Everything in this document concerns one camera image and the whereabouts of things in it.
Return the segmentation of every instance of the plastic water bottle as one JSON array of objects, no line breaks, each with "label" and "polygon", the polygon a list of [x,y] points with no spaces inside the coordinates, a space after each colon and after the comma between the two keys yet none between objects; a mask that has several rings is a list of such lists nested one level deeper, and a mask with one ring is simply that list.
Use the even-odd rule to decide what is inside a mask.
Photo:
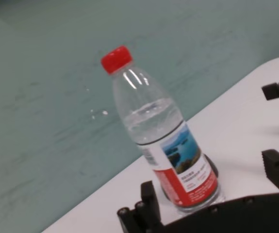
[{"label": "plastic water bottle", "polygon": [[171,97],[135,66],[125,46],[101,63],[113,78],[123,124],[169,199],[187,213],[222,200],[217,178]]}]

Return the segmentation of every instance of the barcode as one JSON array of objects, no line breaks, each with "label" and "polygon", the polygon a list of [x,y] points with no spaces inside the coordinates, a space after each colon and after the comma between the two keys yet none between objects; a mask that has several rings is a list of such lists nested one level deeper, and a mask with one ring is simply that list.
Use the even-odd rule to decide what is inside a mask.
[{"label": "barcode", "polygon": [[158,163],[154,160],[152,154],[148,149],[142,149],[142,152],[150,165],[154,165],[154,166],[158,165]]}]

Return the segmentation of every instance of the white table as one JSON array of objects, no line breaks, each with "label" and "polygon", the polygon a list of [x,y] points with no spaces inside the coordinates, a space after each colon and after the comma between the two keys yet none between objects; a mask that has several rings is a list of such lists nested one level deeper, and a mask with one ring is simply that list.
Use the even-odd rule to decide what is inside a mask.
[{"label": "white table", "polygon": [[[219,169],[228,200],[278,192],[266,178],[261,151],[279,151],[279,100],[266,101],[263,85],[279,82],[279,58],[255,69],[188,121],[203,151]],[[140,200],[140,184],[153,180],[164,224],[178,219],[143,157],[121,171],[45,233],[120,233],[116,212]]]}]

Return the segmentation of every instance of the red bottle cap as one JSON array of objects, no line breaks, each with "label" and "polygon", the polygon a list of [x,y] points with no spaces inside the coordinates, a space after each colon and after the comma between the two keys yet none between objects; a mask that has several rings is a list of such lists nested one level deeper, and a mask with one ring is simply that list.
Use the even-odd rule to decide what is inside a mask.
[{"label": "red bottle cap", "polygon": [[132,60],[129,50],[122,45],[104,56],[101,59],[101,64],[108,74],[112,74]]}]

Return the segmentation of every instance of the blue sea image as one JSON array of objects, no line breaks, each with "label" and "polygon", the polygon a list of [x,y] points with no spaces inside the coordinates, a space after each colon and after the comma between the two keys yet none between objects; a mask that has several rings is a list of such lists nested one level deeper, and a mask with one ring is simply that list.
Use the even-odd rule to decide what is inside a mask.
[{"label": "blue sea image", "polygon": [[161,146],[178,174],[191,167],[200,157],[200,149],[187,125]]}]

